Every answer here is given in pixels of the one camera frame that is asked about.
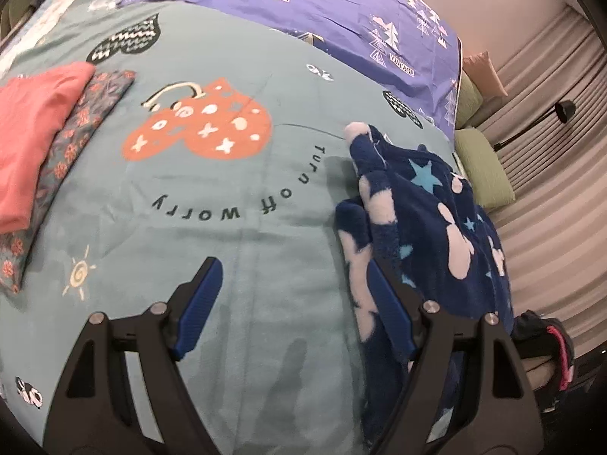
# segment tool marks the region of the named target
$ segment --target fleece blanket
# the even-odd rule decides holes
[[[336,225],[365,356],[363,428],[366,440],[374,442],[406,384],[413,350],[410,328],[395,311],[390,291],[366,281],[372,253],[390,262],[423,299],[451,314],[479,319],[494,312],[508,333],[514,317],[499,237],[474,203],[467,180],[425,145],[396,147],[367,124],[350,124],[345,137],[360,196],[338,205]],[[453,407],[460,370],[461,358],[454,355],[444,410]]]
[[[123,0],[122,4],[153,0]],[[305,40],[453,137],[460,44],[424,0],[183,0]]]

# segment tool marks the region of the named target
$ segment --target navy star blanket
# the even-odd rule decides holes
[[[345,137],[360,197],[341,202],[335,219],[365,360],[363,430],[371,444],[406,384],[412,352],[409,328],[381,306],[386,291],[367,284],[373,252],[391,262],[423,299],[451,314],[479,319],[495,312],[508,333],[514,317],[500,239],[474,203],[468,181],[423,145],[399,148],[375,127],[352,123]],[[462,357],[454,354],[439,416],[456,402],[461,365]]]

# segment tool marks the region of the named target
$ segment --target beige curtain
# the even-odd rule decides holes
[[[560,99],[555,115],[500,151],[517,194],[491,213],[506,252],[515,313],[564,322],[576,355],[607,340],[607,54],[593,27],[567,7],[498,71],[509,97],[472,119],[493,144]]]

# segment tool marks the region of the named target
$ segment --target blue gripper pad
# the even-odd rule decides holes
[[[409,361],[417,350],[413,341],[411,318],[374,260],[371,260],[367,267],[366,283],[392,343],[396,359],[402,362]]]
[[[209,318],[213,304],[217,299],[223,282],[223,267],[219,260],[213,259],[210,268],[193,292],[185,310],[181,313],[178,325],[178,336],[172,349],[178,361],[192,351],[202,333],[202,328]]]

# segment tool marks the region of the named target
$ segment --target floor lamp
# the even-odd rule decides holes
[[[518,132],[516,135],[511,136],[509,139],[506,139],[503,142],[498,142],[497,144],[495,144],[494,151],[497,152],[497,151],[501,150],[502,148],[506,147],[506,145],[511,144],[517,138],[519,138],[520,136],[524,135],[529,130],[531,130],[533,127],[538,126],[539,123],[544,121],[546,118],[548,118],[553,113],[557,114],[557,117],[559,118],[561,123],[567,123],[567,121],[569,121],[571,118],[573,118],[573,115],[576,113],[576,105],[572,100],[563,100],[561,102],[557,102],[554,105],[553,109],[545,112],[538,119],[533,121],[532,124],[530,124],[523,130]]]

